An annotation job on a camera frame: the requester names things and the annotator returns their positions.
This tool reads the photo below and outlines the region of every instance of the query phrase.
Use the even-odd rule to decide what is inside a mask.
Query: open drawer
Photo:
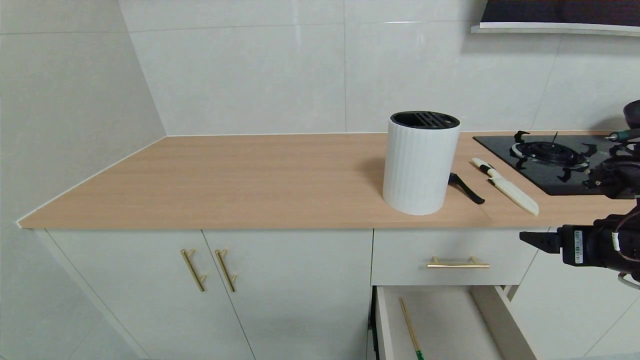
[[[377,286],[381,360],[417,360],[400,297],[425,359],[542,360],[500,286]]]

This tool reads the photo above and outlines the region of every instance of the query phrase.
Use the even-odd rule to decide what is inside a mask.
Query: black knife block insert
[[[403,111],[391,115],[391,121],[414,129],[450,129],[460,125],[458,119],[433,111]]]

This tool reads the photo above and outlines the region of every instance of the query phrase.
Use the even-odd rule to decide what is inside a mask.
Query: drawer
[[[541,359],[511,314],[499,286],[378,286],[381,360],[416,360],[404,300],[424,359]]]
[[[520,241],[519,232],[547,230],[376,229],[371,283],[520,284],[537,249]],[[471,257],[479,264],[470,263]]]

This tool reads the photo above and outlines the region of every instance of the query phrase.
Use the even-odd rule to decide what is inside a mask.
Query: black glass cooktop
[[[475,136],[474,139],[509,163],[549,195],[601,195],[585,171],[609,157],[615,144],[604,135]]]

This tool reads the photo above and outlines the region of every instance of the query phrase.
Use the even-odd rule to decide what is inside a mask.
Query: chopstick
[[[424,360],[424,357],[422,356],[422,351],[420,350],[420,345],[418,344],[418,339],[415,337],[415,333],[413,332],[413,326],[411,326],[411,319],[409,318],[409,314],[406,312],[406,306],[404,306],[403,298],[400,298],[400,306],[402,307],[402,314],[404,314],[404,320],[406,321],[406,326],[409,328],[409,335],[411,336],[413,349],[415,349],[415,355],[418,357],[418,360]]]

